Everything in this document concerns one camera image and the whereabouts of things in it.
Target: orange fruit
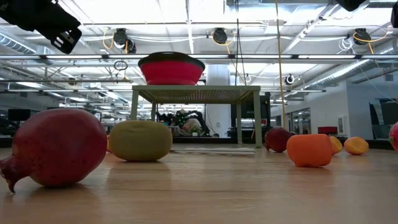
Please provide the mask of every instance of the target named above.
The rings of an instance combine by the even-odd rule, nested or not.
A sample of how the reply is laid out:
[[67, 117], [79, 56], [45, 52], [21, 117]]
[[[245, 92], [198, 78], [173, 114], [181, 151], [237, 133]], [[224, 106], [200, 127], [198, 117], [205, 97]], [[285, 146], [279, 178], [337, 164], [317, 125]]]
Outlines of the orange fruit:
[[344, 142], [344, 148], [352, 155], [362, 155], [369, 151], [369, 144], [360, 137], [352, 137]]
[[333, 155], [341, 152], [341, 150], [343, 150], [343, 145], [341, 144], [340, 140], [334, 136], [330, 136], [329, 138], [333, 149]]

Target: wooden surface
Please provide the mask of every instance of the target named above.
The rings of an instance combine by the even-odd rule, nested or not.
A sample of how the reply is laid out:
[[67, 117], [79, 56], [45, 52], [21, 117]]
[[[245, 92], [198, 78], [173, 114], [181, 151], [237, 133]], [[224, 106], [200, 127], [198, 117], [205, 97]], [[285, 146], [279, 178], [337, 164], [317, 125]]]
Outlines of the wooden surface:
[[[184, 147], [205, 150], [176, 149]], [[13, 195], [0, 180], [0, 223], [398, 223], [395, 151], [342, 152], [311, 169], [296, 168], [286, 154], [234, 150], [244, 155], [178, 152], [127, 163], [107, 154], [66, 189], [27, 177]], [[9, 154], [0, 149], [1, 159]]]

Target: table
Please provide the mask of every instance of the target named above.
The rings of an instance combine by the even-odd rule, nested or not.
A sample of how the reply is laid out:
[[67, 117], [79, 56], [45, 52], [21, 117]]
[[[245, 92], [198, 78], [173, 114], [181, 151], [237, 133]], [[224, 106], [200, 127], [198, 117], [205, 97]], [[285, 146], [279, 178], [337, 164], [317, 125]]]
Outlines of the table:
[[137, 119], [138, 96], [152, 103], [151, 120], [155, 121], [156, 105], [171, 103], [236, 104], [238, 144], [242, 144], [241, 103], [253, 100], [256, 147], [262, 147], [260, 86], [188, 86], [138, 85], [132, 86], [131, 119]]

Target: table top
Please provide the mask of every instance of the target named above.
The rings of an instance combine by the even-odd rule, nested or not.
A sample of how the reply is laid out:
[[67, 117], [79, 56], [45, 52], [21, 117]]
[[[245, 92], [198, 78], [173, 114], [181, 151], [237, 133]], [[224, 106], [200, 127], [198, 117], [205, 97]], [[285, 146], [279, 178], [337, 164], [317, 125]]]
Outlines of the table top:
[[236, 104], [253, 98], [260, 86], [138, 85], [140, 96], [151, 103]]

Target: pomegranate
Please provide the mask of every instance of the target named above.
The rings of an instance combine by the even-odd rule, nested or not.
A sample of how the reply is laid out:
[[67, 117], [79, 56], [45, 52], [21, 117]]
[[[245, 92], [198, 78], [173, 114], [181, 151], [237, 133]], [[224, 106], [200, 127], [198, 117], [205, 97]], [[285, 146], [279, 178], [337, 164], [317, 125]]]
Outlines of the pomegranate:
[[286, 150], [287, 140], [292, 137], [292, 133], [286, 129], [278, 127], [272, 128], [266, 133], [266, 149], [272, 149], [275, 152], [284, 152]]
[[390, 130], [388, 141], [391, 143], [392, 147], [398, 152], [398, 122], [393, 125]]
[[81, 109], [53, 109], [30, 117], [17, 131], [12, 156], [0, 161], [11, 192], [29, 176], [46, 187], [83, 180], [104, 159], [106, 132], [100, 121]]

